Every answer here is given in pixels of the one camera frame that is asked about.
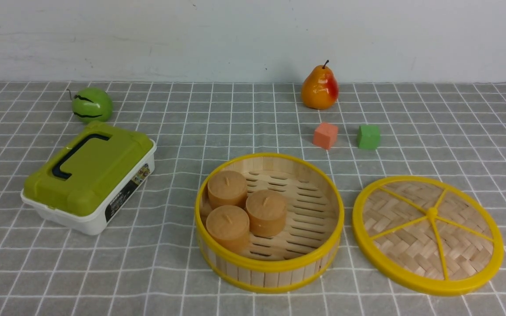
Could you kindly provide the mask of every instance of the orange cube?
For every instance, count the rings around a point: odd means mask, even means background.
[[[337,126],[327,122],[322,122],[315,129],[313,143],[315,146],[320,146],[323,149],[330,150],[337,141],[338,132],[339,128]]]

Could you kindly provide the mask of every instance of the foam block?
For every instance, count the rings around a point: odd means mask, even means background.
[[[377,125],[361,125],[357,134],[360,149],[374,150],[380,146],[380,128]]]
[[[337,141],[338,132],[339,128],[337,128],[337,126],[327,122],[322,122],[315,129],[313,143],[315,146],[319,146],[325,150],[330,150]]]

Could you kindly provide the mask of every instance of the white plastic box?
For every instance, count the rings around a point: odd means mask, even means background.
[[[145,182],[149,174],[155,170],[154,153],[157,146],[151,140],[153,146],[149,152],[126,174],[124,179],[111,191],[98,208],[90,215],[75,216],[62,210],[49,208],[34,200],[26,198],[21,190],[21,199],[25,204],[33,206],[40,217],[51,222],[78,230],[84,234],[100,234],[114,218],[118,211],[124,206],[129,198]]]

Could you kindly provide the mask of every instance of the white wall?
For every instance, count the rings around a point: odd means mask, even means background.
[[[506,81],[506,0],[0,0],[0,80]]]

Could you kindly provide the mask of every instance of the green apple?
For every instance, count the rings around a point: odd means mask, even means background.
[[[72,111],[86,124],[92,121],[106,122],[112,115],[112,100],[104,90],[90,86],[74,96]]]

